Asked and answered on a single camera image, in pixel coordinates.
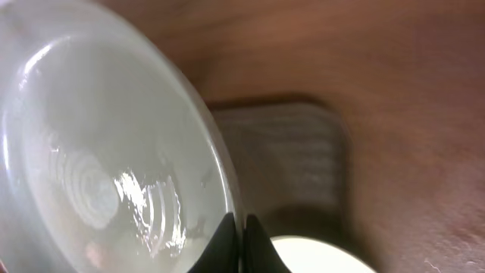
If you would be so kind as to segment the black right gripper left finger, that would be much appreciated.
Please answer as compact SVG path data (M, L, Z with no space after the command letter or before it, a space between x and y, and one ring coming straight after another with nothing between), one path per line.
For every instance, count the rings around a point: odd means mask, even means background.
M237 273L239 237L233 213L227 213L189 273Z

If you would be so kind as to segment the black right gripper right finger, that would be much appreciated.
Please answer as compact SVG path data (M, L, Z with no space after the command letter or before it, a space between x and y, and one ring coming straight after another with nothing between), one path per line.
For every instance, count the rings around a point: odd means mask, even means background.
M290 273L255 215L246 218L242 260L245 273Z

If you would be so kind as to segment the white plate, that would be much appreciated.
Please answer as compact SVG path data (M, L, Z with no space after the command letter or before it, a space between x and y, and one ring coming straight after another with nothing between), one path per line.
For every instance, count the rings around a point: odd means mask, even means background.
M89 1L1 3L1 269L191 272L234 173L190 82Z
M272 237L271 242L292 273L376 273L357 256L320 240L277 236Z

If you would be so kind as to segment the white plate top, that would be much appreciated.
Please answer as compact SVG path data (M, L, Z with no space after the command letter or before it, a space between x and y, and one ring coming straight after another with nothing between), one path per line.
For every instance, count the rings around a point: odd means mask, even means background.
M1 3L1 269L191 272L234 173L190 82L89 1Z

